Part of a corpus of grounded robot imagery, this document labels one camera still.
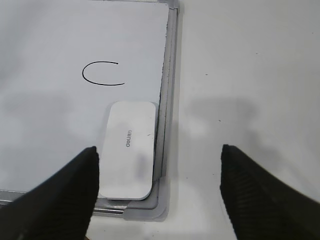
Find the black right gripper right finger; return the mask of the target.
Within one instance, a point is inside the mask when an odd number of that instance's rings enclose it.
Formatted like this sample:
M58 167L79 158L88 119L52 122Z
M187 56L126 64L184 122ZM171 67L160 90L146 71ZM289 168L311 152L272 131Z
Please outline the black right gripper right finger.
M318 240L320 204L225 144L220 193L238 240Z

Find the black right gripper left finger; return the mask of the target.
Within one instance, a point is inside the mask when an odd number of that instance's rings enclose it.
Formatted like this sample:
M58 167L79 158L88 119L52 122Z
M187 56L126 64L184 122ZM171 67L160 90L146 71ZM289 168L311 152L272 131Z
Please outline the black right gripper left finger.
M97 148L85 148L45 182L0 209L0 238L86 239L99 173Z

